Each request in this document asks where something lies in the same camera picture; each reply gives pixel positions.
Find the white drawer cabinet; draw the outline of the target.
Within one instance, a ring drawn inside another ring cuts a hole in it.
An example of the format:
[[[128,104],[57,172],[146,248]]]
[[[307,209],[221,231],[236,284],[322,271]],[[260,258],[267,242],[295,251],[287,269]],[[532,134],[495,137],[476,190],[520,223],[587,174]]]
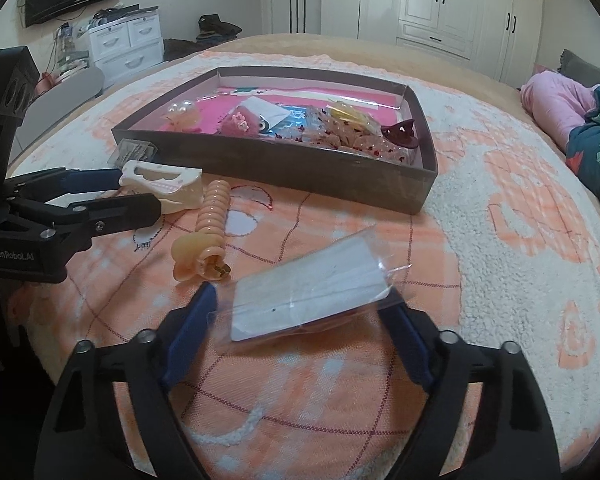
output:
[[[136,12],[87,29],[82,36],[90,64],[108,88],[163,62],[164,44],[158,9]]]

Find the peach white patterned blanket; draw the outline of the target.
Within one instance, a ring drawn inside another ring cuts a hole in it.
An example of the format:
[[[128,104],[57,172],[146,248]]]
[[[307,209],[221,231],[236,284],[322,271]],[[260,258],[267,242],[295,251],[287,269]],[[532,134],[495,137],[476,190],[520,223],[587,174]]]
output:
[[[521,112],[389,64],[325,55],[206,53],[111,93],[17,164],[20,174],[96,169],[112,130],[167,91],[222,66],[316,67],[410,86],[439,174],[419,214],[234,180],[228,262],[256,273],[374,228],[415,309],[472,344],[513,340],[552,418],[565,470],[600,447],[600,206]],[[380,479],[426,401],[378,317],[280,337],[246,354],[205,348],[172,393],[215,479]]]

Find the white wardrobe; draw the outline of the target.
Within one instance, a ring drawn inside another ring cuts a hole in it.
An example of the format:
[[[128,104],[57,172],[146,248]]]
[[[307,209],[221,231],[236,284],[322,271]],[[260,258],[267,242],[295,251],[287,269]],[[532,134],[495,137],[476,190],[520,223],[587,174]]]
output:
[[[544,0],[322,0],[322,34],[413,47],[509,87],[531,76]]]

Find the sheer floral hair bow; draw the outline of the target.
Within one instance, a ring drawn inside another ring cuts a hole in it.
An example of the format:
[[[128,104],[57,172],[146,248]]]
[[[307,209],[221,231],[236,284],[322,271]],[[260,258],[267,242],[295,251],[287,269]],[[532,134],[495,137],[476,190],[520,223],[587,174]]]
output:
[[[382,136],[355,122],[320,117],[316,126],[306,127],[301,141],[314,148],[328,148],[340,152],[364,155],[373,159],[411,165],[416,151],[402,148]]]

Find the pink fuzzy hair clip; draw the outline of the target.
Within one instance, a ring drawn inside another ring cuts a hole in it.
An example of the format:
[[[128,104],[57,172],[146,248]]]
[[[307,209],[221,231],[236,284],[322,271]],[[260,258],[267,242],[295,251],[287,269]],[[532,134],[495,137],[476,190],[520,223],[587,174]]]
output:
[[[259,131],[260,119],[244,108],[236,108],[219,124],[219,134],[223,136],[257,136]]]

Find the peach spiral hair claw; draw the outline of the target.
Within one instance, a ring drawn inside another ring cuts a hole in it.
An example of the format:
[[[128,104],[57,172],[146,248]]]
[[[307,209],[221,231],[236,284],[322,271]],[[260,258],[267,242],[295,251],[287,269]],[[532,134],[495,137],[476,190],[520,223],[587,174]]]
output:
[[[204,191],[195,229],[172,244],[175,281],[202,278],[217,282],[230,276],[230,266],[225,262],[225,226],[229,209],[230,185],[225,180],[212,181]]]

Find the earring card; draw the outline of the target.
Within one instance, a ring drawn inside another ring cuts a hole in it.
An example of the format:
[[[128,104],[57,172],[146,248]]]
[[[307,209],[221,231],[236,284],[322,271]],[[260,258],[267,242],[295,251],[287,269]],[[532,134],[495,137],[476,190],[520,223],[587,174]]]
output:
[[[330,330],[393,306],[394,286],[411,269],[366,228],[272,268],[219,286],[209,315],[212,341],[242,351],[291,335]]]

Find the white bedroom door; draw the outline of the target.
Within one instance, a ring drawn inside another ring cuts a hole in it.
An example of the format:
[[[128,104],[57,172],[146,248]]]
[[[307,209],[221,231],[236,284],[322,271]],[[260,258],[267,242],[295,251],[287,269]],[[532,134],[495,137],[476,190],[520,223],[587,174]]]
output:
[[[322,0],[261,0],[261,11],[265,35],[321,33]]]

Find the white card in bag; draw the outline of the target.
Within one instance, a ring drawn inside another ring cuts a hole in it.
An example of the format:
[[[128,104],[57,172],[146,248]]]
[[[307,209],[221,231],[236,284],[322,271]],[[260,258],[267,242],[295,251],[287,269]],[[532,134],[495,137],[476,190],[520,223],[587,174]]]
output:
[[[242,100],[239,106],[263,119],[270,128],[277,126],[290,115],[290,111],[285,107],[265,101],[257,96],[250,96]]]

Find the cream white hair claw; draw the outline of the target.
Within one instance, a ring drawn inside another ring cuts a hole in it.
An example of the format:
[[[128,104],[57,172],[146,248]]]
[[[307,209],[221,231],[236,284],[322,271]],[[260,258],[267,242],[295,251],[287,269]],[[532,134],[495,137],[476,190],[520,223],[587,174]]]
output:
[[[163,214],[198,209],[204,200],[199,168],[129,160],[122,168],[119,184],[127,191],[155,196]]]

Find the brown shallow cardboard box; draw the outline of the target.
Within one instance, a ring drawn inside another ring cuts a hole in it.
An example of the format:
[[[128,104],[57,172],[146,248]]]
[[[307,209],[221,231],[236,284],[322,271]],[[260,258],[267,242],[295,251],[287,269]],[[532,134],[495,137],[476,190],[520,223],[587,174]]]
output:
[[[179,98],[208,98],[222,88],[279,90],[315,88],[348,98],[362,94],[370,102],[388,98],[399,116],[413,119],[419,140],[411,165],[382,162],[366,155],[311,148],[272,136],[242,139],[222,136],[205,120],[198,133],[163,131],[158,118]],[[158,164],[196,167],[207,174],[266,183],[340,200],[418,214],[439,174],[434,140],[411,87],[357,74],[286,66],[223,66],[180,84],[149,102],[111,130],[114,140],[155,145]]]

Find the large pearl hair clip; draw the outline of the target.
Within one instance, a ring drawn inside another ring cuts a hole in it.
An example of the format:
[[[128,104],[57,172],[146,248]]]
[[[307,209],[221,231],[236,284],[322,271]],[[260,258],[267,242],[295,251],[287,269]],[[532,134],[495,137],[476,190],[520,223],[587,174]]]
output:
[[[164,118],[166,118],[166,125],[170,131],[184,133],[196,133],[200,131],[200,110],[198,110],[197,105],[192,101],[171,104],[166,110]]]

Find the pink padded jacket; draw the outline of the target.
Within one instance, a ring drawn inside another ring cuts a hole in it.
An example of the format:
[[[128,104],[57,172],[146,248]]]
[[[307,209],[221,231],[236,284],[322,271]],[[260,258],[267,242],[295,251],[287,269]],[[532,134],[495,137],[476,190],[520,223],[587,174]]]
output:
[[[570,132],[584,125],[585,115],[596,107],[593,87],[585,87],[550,70],[533,75],[520,88],[520,102],[536,124],[566,151]]]

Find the tan bed cover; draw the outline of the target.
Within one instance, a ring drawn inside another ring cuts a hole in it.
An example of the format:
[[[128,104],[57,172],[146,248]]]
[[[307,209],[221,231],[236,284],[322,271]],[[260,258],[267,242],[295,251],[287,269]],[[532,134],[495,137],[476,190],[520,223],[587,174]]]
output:
[[[600,202],[532,122],[512,88],[413,48],[319,36],[246,38],[168,64],[79,108],[21,156],[12,173],[102,168],[114,152],[115,125],[179,84],[230,66],[316,68],[409,86],[436,151],[439,174],[424,203],[425,214],[434,218],[483,219],[495,198],[521,220],[542,208],[550,220],[600,222]]]

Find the dark red snap clip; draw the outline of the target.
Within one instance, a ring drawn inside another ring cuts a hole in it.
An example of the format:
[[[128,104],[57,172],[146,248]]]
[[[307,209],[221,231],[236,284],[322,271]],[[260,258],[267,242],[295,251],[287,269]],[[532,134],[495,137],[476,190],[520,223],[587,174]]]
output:
[[[403,122],[397,122],[391,126],[382,126],[380,128],[382,136],[392,144],[401,148],[414,150],[419,147],[419,140],[414,130],[414,119],[405,119]]]

